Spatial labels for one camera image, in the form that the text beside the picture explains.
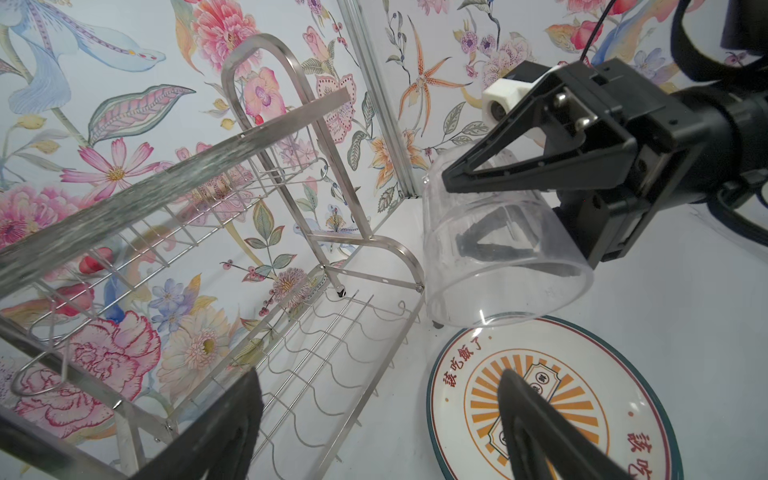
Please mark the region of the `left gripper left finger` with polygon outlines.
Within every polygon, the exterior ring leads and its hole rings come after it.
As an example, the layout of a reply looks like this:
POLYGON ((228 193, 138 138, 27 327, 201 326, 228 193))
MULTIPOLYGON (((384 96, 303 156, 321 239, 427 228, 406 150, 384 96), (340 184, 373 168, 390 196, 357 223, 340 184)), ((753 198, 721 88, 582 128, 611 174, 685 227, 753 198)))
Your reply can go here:
POLYGON ((250 369, 135 479, 245 479, 264 411, 250 369))

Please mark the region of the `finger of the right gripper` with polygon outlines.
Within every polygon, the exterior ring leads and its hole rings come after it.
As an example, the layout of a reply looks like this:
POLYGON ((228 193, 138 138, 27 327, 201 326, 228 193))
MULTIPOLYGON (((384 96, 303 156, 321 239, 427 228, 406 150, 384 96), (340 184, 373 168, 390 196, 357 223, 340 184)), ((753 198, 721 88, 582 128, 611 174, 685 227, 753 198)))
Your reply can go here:
POLYGON ((548 74, 442 179, 451 193, 609 189, 637 152, 591 77, 548 74))
POLYGON ((551 218, 529 220, 519 206, 499 207, 456 235, 460 257, 479 262, 503 263, 557 277, 580 274, 577 267, 554 260, 541 260, 537 248, 550 240, 564 243, 564 228, 551 218))

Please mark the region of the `clear glass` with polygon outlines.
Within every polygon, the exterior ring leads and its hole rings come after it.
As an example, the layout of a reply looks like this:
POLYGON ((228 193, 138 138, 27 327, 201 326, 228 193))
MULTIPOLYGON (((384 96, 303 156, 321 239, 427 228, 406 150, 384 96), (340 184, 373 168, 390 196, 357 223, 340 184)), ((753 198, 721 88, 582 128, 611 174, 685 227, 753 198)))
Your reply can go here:
POLYGON ((583 296, 594 271, 539 192, 446 190, 443 172, 468 149, 438 154, 423 178, 429 318, 490 328, 552 313, 583 296))

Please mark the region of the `orange patterned plate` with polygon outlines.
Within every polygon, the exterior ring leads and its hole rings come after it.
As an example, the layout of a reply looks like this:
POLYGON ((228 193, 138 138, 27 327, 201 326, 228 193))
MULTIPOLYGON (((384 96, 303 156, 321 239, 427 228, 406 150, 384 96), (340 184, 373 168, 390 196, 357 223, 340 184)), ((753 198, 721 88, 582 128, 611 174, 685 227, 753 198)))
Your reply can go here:
POLYGON ((442 347, 426 414, 444 478, 511 478, 497 401, 506 370, 632 478, 683 478, 674 429, 648 381, 609 343, 552 316, 462 329, 442 347))

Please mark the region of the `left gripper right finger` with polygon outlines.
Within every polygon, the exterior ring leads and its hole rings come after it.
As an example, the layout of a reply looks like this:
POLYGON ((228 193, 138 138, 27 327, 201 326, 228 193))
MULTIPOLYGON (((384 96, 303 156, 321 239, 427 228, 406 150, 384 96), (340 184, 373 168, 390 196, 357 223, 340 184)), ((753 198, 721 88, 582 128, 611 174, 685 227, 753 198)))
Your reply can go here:
POLYGON ((516 372, 502 373, 497 397, 515 479, 630 477, 516 372))

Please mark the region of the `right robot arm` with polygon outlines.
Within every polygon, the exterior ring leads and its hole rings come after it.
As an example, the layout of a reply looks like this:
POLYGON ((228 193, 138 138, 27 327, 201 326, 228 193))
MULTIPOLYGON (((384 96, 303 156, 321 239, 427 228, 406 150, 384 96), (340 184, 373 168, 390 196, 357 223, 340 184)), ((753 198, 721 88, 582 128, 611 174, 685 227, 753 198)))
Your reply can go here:
POLYGON ((767 230, 739 213, 767 182, 767 61, 729 66, 702 54, 683 19, 690 1, 660 1, 671 55, 693 86, 666 93, 620 59, 553 71, 525 62, 529 87, 489 134, 447 167, 451 193, 553 190, 556 215, 596 266, 624 257, 654 216, 703 203, 758 245, 767 230))

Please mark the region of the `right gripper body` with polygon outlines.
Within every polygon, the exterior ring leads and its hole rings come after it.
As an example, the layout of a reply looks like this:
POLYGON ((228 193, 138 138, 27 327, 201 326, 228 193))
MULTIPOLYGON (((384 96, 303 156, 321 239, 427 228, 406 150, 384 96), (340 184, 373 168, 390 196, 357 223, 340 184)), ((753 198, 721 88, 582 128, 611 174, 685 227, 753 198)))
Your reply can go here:
POLYGON ((592 267, 625 256, 657 213, 704 199, 721 175, 703 156, 712 134, 728 130, 722 115, 621 61, 547 73, 539 97, 539 186, 558 193, 561 219, 592 267))

